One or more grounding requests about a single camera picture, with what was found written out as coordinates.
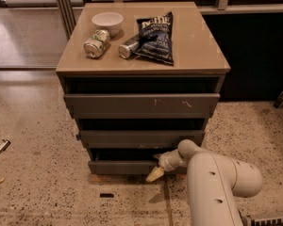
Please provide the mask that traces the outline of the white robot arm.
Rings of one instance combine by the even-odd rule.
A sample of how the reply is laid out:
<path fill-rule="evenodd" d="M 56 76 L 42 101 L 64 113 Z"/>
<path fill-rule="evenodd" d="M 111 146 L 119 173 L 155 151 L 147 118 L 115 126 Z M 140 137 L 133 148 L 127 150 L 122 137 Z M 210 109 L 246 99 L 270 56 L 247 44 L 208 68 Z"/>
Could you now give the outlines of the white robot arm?
<path fill-rule="evenodd" d="M 243 226 L 235 199 L 261 191 L 263 177 L 256 166 L 184 139 L 175 150 L 158 157 L 146 181 L 151 183 L 179 167 L 187 169 L 191 226 Z"/>

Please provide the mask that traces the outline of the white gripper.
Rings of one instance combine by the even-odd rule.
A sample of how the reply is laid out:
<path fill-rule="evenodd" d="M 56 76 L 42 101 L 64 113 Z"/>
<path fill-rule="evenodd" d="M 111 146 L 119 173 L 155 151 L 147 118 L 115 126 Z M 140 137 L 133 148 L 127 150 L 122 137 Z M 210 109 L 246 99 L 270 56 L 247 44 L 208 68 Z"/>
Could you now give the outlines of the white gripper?
<path fill-rule="evenodd" d="M 170 172 L 177 168 L 186 168 L 187 162 L 185 158 L 175 149 L 166 153 L 156 153 L 152 155 L 153 158 L 158 160 L 159 167 L 154 167 L 153 170 L 146 178 L 147 183 L 152 183 L 164 175 L 164 171 Z"/>

